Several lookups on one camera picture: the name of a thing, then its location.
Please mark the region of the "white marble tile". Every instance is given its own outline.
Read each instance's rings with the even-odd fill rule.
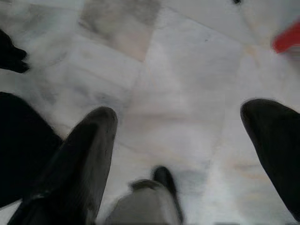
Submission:
[[[44,68],[66,58],[77,16],[73,10],[16,2],[8,13],[7,33],[28,52],[32,68]]]
[[[217,152],[211,161],[201,224],[279,225],[293,222],[263,170],[240,119],[240,105],[249,98],[284,100],[281,95],[283,80],[278,76],[279,72],[275,73],[275,65],[271,67],[273,56],[271,51],[255,47],[245,49],[238,70],[234,103],[226,113]]]
[[[280,71],[285,74],[283,97],[285,104],[300,112],[300,51],[294,49],[281,55]]]
[[[0,29],[7,32],[8,26],[8,11],[11,8],[10,2],[0,1]]]
[[[298,0],[246,0],[241,13],[257,42],[267,47],[280,32],[299,19]]]
[[[126,89],[132,89],[141,63],[97,42],[76,36],[70,62]]]
[[[30,3],[40,6],[49,6],[56,8],[66,8],[71,10],[81,10],[84,5],[84,0],[15,0],[15,2]]]
[[[21,201],[16,201],[10,205],[0,208],[0,224],[6,225],[12,215],[15,213],[17,208],[19,207]]]
[[[130,90],[73,64],[68,66],[64,87],[53,107],[52,120],[68,128],[99,106],[112,108],[121,120],[130,98]]]
[[[253,33],[232,0],[164,0],[177,12],[245,44],[254,44]]]
[[[87,0],[79,20],[80,30],[144,61],[159,9],[159,0]]]
[[[174,171],[187,223],[199,224],[242,46],[169,9],[156,27],[119,142]]]

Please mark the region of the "black shoe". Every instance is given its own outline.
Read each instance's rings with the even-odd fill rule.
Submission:
[[[240,113],[263,168],[300,221],[300,114],[266,99],[246,102]]]
[[[85,225],[97,217],[117,129],[115,112],[100,107],[71,132],[9,225]]]
[[[173,179],[170,171],[167,168],[165,168],[164,166],[157,167],[153,173],[153,180],[164,185],[168,189],[168,191],[171,193],[174,203],[175,203],[175,206],[176,206],[176,210],[178,212],[179,220],[181,223],[183,223],[183,220],[184,220],[183,213],[182,213],[181,207],[178,202],[177,189],[176,189],[174,179]]]

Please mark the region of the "red object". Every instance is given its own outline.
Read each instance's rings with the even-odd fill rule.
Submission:
[[[300,21],[278,35],[272,43],[277,53],[283,53],[294,45],[300,45]]]

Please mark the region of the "gray trousers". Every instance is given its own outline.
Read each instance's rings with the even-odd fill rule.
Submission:
[[[132,193],[117,202],[106,225],[180,225],[173,198],[162,184],[139,180],[132,183],[131,188]]]

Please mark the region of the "foot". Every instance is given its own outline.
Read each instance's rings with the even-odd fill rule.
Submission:
[[[158,166],[154,170],[153,180],[164,185],[171,193],[176,206],[176,210],[178,212],[179,220],[181,223],[183,223],[183,214],[177,198],[177,189],[170,171],[164,166]]]

